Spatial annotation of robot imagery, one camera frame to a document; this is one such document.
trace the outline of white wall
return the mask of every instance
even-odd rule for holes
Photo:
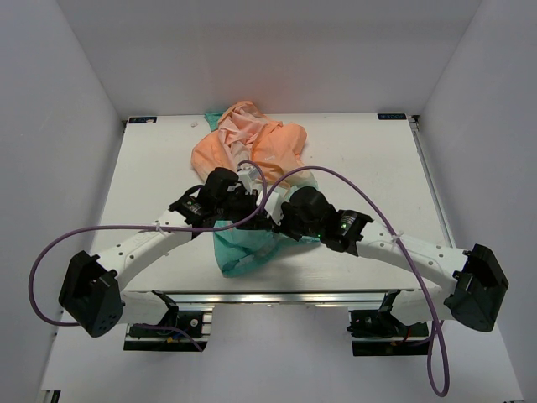
[[[537,401],[536,72],[537,3],[486,0],[421,119],[457,243],[489,245],[507,274],[499,325],[527,401]]]
[[[50,240],[98,218],[121,124],[54,0],[1,1],[0,54],[0,390],[24,403],[54,331],[29,306],[30,265]],[[41,267],[37,297],[51,316],[66,262],[87,241]]]
[[[119,114],[420,113],[479,0],[58,0]]]

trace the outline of black mounting bracket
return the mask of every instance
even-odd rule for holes
[[[392,305],[399,292],[388,292],[378,310],[349,311],[351,324],[347,331],[353,337],[354,357],[427,354],[429,342],[415,342],[416,338],[424,339],[429,336],[427,324],[420,322],[406,326],[391,314]]]
[[[465,255],[468,259],[464,268],[453,274],[457,279],[455,291],[444,305],[463,325],[491,332],[509,282],[489,248],[476,244]]]
[[[194,339],[206,337],[203,334],[204,311],[170,311],[160,326],[176,327]],[[162,331],[131,326],[123,344],[125,351],[162,351],[162,352],[198,352],[192,343],[185,343],[185,338],[174,331]],[[207,341],[196,340],[205,350]]]
[[[123,313],[115,270],[97,263],[99,255],[81,251],[70,260],[59,302],[93,338],[112,329]]]

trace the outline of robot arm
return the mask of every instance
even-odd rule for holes
[[[239,222],[250,215],[262,200],[252,173],[216,169],[205,185],[189,189],[173,203],[154,222],[154,231],[137,233],[94,256],[83,251],[75,255],[65,276],[60,304],[93,337],[108,332],[117,323],[165,324],[177,312],[166,294],[123,292],[124,288],[156,259],[199,235],[169,232],[167,227],[212,228],[216,220]],[[295,240],[317,237],[336,252],[409,270],[384,225],[360,212],[337,211],[312,187],[299,189],[289,202],[283,202],[279,193],[273,192],[264,211],[237,228],[269,230]],[[437,285],[430,293],[441,319],[455,318],[482,332],[493,329],[508,282],[490,249],[476,245],[469,252],[408,235],[402,235],[401,240],[420,274]],[[393,290],[372,314],[371,321],[363,321],[352,331],[375,332],[382,337],[387,327],[401,328],[428,320],[429,309],[420,290]]]

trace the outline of black label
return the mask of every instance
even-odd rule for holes
[[[404,113],[377,113],[378,120],[406,120]]]
[[[139,116],[136,118],[129,118],[129,123],[157,123],[156,116]]]

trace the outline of white tabletop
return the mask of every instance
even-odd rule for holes
[[[409,123],[380,121],[376,114],[273,115],[305,127],[307,165],[329,167],[360,186],[398,230],[444,243],[430,189]],[[190,165],[194,146],[210,132],[202,116],[158,117],[128,124],[102,223],[150,223],[200,179]],[[375,217],[360,196],[337,178],[315,172],[319,189],[336,208]],[[97,234],[93,252],[129,233]],[[128,290],[301,291],[415,288],[413,275],[382,262],[356,259],[319,245],[283,251],[262,269],[223,278],[211,234],[202,234],[155,262]]]
[[[442,241],[424,172],[405,121],[375,115],[279,115],[305,126],[304,161],[347,175],[396,228]],[[190,125],[197,121],[198,126]],[[208,133],[202,116],[128,125],[102,222],[152,222],[198,183],[190,151]],[[336,207],[371,214],[339,181],[316,174]],[[100,233],[95,250],[128,233]],[[286,254],[244,278],[224,279],[210,235],[138,276],[133,290],[350,290],[415,287],[402,270],[324,248]],[[425,357],[353,357],[347,311],[313,306],[217,306],[204,353],[124,352],[125,325],[100,338],[61,328],[43,389],[60,403],[341,403],[433,401]],[[521,398],[502,337],[447,323],[451,392],[446,402]],[[440,357],[434,360],[441,383]]]

